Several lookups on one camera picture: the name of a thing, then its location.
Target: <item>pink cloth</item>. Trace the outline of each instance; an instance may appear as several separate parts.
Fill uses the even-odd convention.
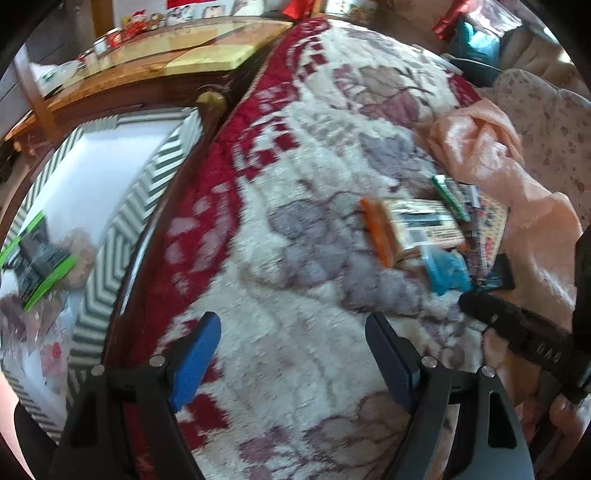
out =
[[[432,125],[429,143],[435,156],[458,181],[477,184],[511,208],[501,249],[511,260],[516,289],[503,297],[571,329],[576,290],[574,245],[581,224],[569,198],[551,193],[525,171],[521,140],[513,124],[490,100],[442,115]],[[527,440],[540,418],[535,399],[538,368],[508,352],[496,333],[487,332],[483,350],[514,403],[523,405]],[[589,425],[591,399],[580,407],[562,395],[550,409],[551,421],[563,437],[550,460],[541,466],[547,478],[570,456]]]
[[[581,224],[566,195],[549,192],[525,171],[521,140],[507,115],[480,100],[439,117],[429,143],[456,180],[477,184],[511,209],[501,248],[517,287],[507,299],[570,329]]]

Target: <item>plastic bag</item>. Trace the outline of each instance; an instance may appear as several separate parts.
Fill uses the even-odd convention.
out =
[[[468,22],[459,22],[456,35],[447,52],[459,59],[475,60],[491,67],[498,67],[501,58],[501,41],[496,35],[478,31]]]
[[[0,265],[14,270],[18,281],[18,297],[27,311],[63,278],[75,265],[69,251],[52,244],[47,221],[40,212],[0,254]]]
[[[495,0],[480,0],[478,7],[466,15],[467,20],[502,38],[505,33],[522,25],[519,18]]]
[[[450,289],[468,291],[472,288],[466,262],[456,250],[446,252],[435,245],[422,245],[421,258],[431,290],[437,295],[441,296]]]
[[[499,3],[526,25],[535,25],[541,30],[548,28],[521,0],[499,0]]]
[[[13,242],[12,249],[7,249],[8,254],[2,254],[4,296],[0,299],[0,355],[9,355],[24,371],[24,363],[30,364],[31,354],[38,351],[46,387],[64,395],[67,359],[82,298],[79,289],[86,284],[94,267],[96,251],[88,233],[81,229],[68,232],[52,244],[48,240],[46,220],[40,215],[31,222],[33,226],[27,226]],[[52,267],[56,262],[63,263],[64,258],[70,259],[69,267],[52,276],[55,270]],[[21,270],[13,271],[10,267]],[[21,290],[32,290],[28,280],[35,274],[38,275],[33,280],[38,285],[42,283],[39,277],[51,278],[52,283],[44,289],[43,295],[37,295],[35,301],[30,302],[31,297],[23,296]]]

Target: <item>blue plastic bag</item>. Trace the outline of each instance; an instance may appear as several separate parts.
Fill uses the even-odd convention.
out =
[[[423,245],[421,258],[425,263],[431,290],[441,296],[450,289],[472,289],[468,267],[459,252],[446,252],[435,245]]]
[[[501,41],[495,34],[475,30],[470,23],[460,21],[447,52],[460,59],[475,60],[491,67],[498,67]]]

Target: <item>black device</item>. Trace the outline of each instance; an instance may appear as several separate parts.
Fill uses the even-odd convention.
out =
[[[530,444],[533,461],[557,441],[556,427],[547,414],[559,393],[578,404],[591,393],[591,226],[575,246],[574,285],[577,288],[572,333],[541,315],[483,291],[460,296],[460,309],[495,329],[509,350],[539,365],[545,376],[545,413]]]
[[[413,417],[383,480],[427,478],[447,406],[460,404],[444,480],[533,480],[528,446],[496,372],[449,370],[419,355],[384,315],[371,314],[365,336],[392,398]]]
[[[55,449],[50,480],[136,480],[125,403],[135,404],[159,480],[204,480],[174,414],[189,403],[221,335],[219,317],[207,312],[170,352],[138,368],[95,365],[69,412]]]
[[[515,289],[515,279],[513,278],[511,263],[507,254],[498,254],[496,256],[495,263],[480,289],[484,291]]]
[[[413,415],[385,480],[426,478],[450,403],[460,404],[460,414],[444,479],[534,479],[519,421],[494,370],[453,371],[421,357],[379,313],[367,318],[365,333],[392,397]],[[93,367],[59,445],[38,452],[53,456],[43,478],[138,480],[125,426],[127,403],[139,411],[157,478],[204,480],[174,414],[193,399],[220,335],[220,319],[207,312],[166,356],[155,355],[138,368]],[[47,440],[29,421],[28,429]]]

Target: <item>screw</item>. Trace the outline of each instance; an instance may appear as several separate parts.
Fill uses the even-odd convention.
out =
[[[496,372],[495,372],[494,368],[489,367],[488,365],[485,365],[484,367],[482,367],[482,374],[485,377],[493,378],[496,375]]]
[[[105,366],[104,365],[95,365],[90,369],[90,374],[93,377],[100,377],[103,373],[105,373]]]
[[[164,365],[166,359],[162,355],[154,355],[148,362],[152,367],[161,367]]]
[[[427,368],[435,368],[437,366],[437,360],[430,355],[421,358],[421,363]]]

